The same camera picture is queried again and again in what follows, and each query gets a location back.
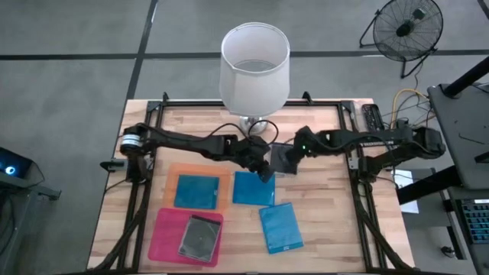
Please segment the black metal rig frame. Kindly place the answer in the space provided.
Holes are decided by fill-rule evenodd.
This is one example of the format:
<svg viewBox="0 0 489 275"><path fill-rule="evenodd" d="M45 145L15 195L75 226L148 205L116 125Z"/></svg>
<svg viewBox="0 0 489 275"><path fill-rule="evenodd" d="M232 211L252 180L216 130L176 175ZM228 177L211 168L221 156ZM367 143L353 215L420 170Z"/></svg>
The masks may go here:
<svg viewBox="0 0 489 275"><path fill-rule="evenodd" d="M285 141L304 125L314 131L351 128L350 116L344 110L344 123L338 118L342 110L341 102L353 102L358 129L365 129L361 117L361 106L374 103L373 99L313 99L309 105L306 99L292 99L287 106L271 116L279 128L278 141ZM219 125L236 123L218 100L168 99L163 108L161 126L171 131L182 131L198 136L207 135ZM262 206L232 203L234 172L243 170L230 162L212 164L198 154L158 149L156 170L151 185L145 226L135 232L128 241L125 264L100 270L98 274L165 274L165 273L363 273L366 271L368 256L363 255L360 228L355 214L355 204L351 193L351 183L347 171L347 157L317 157L302 160L297 175L279 175L276 180L276 202L291 202L298 220L304 246L298 249L268 254L259 218ZM225 194L223 235L219 248L219 258L215 267L199 267L190 264L157 262L148 258L151 237L156 225L157 212L164 205L164 189L167 174L172 163L195 165L217 165L230 172L228 192ZM373 184L371 202L377 213L381 233L408 265L414 267L413 255L407 237L395 185L388 172L382 172ZM109 251L121 237L125 214L131 195L130 184L121 184L104 195L102 210L96 229L92 250L87 264L87 273L96 273L96 266L103 262Z"/></svg>

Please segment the clear grey jewel case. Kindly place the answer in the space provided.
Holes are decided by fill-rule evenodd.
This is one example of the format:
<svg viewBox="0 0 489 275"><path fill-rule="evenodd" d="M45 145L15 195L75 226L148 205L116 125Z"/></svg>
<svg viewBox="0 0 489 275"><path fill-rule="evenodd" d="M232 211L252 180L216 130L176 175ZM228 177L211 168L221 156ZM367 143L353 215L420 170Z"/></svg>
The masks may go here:
<svg viewBox="0 0 489 275"><path fill-rule="evenodd" d="M178 248L180 256L209 263L212 260L222 223L191 215Z"/></svg>

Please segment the grey keyboard desk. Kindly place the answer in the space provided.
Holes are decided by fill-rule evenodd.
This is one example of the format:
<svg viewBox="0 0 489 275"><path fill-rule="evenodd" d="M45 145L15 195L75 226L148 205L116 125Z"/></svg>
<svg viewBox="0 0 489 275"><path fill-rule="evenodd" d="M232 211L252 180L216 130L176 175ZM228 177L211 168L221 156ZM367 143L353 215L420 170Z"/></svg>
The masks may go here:
<svg viewBox="0 0 489 275"><path fill-rule="evenodd" d="M489 244L472 244L461 211L464 199L489 199L489 189L448 188L443 192L443 206L449 217L449 234L456 257L469 260L477 275L489 275Z"/></svg>

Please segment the black tray jewel case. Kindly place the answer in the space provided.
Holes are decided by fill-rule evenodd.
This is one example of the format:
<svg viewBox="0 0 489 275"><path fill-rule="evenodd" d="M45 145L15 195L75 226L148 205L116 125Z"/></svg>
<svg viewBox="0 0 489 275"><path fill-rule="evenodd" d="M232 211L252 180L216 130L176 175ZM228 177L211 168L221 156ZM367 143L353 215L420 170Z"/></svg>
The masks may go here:
<svg viewBox="0 0 489 275"><path fill-rule="evenodd" d="M297 174L297 167L294 167L289 160L285 157L285 153L289 150L293 145L291 144L283 144L283 143L274 143L271 146L270 153L270 166L277 173L286 173L286 174Z"/></svg>

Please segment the pink translucent plastic bin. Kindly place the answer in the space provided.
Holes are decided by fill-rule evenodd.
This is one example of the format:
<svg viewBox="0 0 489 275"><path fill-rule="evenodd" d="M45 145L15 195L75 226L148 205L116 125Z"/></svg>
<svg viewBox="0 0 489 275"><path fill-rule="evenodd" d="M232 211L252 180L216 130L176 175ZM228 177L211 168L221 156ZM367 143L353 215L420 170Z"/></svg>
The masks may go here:
<svg viewBox="0 0 489 275"><path fill-rule="evenodd" d="M178 253L187 223L192 215L223 223L223 216L217 212L198 212L183 209L162 208L157 213L157 219L152 234L148 258L152 261L169 262L174 264L191 264L203 267L214 267L218 263L222 233L217 235L215 250L209 262L192 259Z"/></svg>

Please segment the computer tower with blue light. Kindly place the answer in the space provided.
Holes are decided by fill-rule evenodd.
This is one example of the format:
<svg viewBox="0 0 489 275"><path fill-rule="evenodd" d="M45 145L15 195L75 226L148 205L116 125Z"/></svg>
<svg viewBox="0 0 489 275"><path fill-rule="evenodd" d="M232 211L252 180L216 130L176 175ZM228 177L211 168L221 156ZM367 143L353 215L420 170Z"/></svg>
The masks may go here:
<svg viewBox="0 0 489 275"><path fill-rule="evenodd" d="M45 186L45 181L36 161L0 147L0 236L15 231L34 196L60 198L61 191Z"/></svg>

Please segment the black floor fan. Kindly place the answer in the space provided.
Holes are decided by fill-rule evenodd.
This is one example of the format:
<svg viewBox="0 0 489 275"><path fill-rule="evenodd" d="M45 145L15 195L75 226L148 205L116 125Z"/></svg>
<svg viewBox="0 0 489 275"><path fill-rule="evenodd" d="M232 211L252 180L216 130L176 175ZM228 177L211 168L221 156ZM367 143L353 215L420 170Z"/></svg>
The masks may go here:
<svg viewBox="0 0 489 275"><path fill-rule="evenodd" d="M359 47L376 47L387 59L400 62L404 79L438 50L443 28L442 11L434 0L390 0L374 13Z"/></svg>

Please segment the orange translucent plastic bin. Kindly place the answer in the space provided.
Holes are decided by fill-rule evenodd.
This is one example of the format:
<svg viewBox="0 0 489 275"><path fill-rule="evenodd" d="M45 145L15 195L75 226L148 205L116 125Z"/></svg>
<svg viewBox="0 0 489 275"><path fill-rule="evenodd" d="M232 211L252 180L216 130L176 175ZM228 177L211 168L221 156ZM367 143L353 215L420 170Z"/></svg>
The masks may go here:
<svg viewBox="0 0 489 275"><path fill-rule="evenodd" d="M219 190L216 209L197 209L204 212L223 213L228 207L229 189L232 173L223 166L210 166L190 163L173 163L167 173L166 186L164 188L163 207L176 208L173 203L176 195L177 181L180 175L214 176L219 178Z"/></svg>

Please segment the black pole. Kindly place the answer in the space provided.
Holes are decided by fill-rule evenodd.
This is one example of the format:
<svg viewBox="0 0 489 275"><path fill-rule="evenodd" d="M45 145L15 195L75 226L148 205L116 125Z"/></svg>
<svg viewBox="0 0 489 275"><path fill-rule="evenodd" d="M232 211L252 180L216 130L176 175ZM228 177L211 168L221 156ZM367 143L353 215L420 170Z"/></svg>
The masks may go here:
<svg viewBox="0 0 489 275"><path fill-rule="evenodd" d="M442 93L451 99L456 99L459 94L479 80L481 77L489 73L489 56L483 59L480 63L471 68L468 72L462 75L442 89Z"/></svg>

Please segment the black backlit keyboard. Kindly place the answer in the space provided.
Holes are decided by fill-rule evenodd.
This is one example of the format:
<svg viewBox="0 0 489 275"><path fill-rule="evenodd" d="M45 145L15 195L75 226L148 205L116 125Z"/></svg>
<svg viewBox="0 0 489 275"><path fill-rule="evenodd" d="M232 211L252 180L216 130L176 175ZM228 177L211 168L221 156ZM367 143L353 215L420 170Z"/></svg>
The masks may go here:
<svg viewBox="0 0 489 275"><path fill-rule="evenodd" d="M472 244L489 244L489 199L464 199L461 211Z"/></svg>

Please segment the white paper sheet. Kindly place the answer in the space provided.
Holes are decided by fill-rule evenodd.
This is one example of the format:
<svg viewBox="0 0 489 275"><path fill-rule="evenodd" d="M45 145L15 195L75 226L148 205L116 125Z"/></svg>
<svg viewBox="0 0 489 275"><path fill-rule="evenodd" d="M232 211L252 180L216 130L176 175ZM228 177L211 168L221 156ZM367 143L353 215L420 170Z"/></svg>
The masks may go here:
<svg viewBox="0 0 489 275"><path fill-rule="evenodd" d="M393 181L396 183L398 189L407 187L414 183L412 172L409 170L395 170L391 172ZM419 207L417 201L407 202L400 205L401 212L409 214L419 214Z"/></svg>

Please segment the white shade silver table lamp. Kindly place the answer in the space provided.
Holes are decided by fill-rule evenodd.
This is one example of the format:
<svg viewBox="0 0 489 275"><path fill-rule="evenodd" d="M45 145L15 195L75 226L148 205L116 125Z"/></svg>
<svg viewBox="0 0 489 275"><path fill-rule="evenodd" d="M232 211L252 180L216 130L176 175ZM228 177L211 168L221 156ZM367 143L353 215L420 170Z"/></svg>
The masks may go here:
<svg viewBox="0 0 489 275"><path fill-rule="evenodd" d="M219 92L246 134L260 134L266 118L290 95L290 42L279 28L248 22L222 39Z"/></svg>

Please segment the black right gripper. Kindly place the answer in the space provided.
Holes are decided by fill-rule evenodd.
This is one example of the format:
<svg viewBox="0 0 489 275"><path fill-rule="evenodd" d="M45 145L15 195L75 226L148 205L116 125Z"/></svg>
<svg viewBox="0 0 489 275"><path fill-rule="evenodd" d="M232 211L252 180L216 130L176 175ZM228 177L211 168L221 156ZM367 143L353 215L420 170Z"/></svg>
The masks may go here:
<svg viewBox="0 0 489 275"><path fill-rule="evenodd" d="M297 167L304 157L316 157L316 135L309 126L304 126L295 133L293 147L286 151L285 157Z"/></svg>

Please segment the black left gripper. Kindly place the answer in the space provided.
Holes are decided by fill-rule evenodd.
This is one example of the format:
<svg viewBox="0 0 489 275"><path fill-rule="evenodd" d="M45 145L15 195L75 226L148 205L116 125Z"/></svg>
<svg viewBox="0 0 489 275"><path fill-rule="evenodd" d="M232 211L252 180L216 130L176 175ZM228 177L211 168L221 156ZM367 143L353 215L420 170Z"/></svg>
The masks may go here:
<svg viewBox="0 0 489 275"><path fill-rule="evenodd" d="M238 142L238 164L252 173L259 172L259 178L267 183L275 171L265 154L270 150L269 145L259 136L250 136Z"/></svg>

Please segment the blue plastic disc case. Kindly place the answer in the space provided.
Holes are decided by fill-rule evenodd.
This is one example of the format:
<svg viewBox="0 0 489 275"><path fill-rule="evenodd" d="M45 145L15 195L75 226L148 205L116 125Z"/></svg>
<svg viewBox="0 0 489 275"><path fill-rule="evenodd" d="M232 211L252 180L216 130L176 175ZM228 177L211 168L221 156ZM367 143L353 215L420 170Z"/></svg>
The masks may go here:
<svg viewBox="0 0 489 275"><path fill-rule="evenodd" d="M304 245L291 202L262 208L259 216L269 254L301 248Z"/></svg>
<svg viewBox="0 0 489 275"><path fill-rule="evenodd" d="M180 175L173 205L186 209L216 209L218 190L218 177Z"/></svg>
<svg viewBox="0 0 489 275"><path fill-rule="evenodd" d="M232 202L246 205L274 205L275 175L264 183L256 173L236 172Z"/></svg>

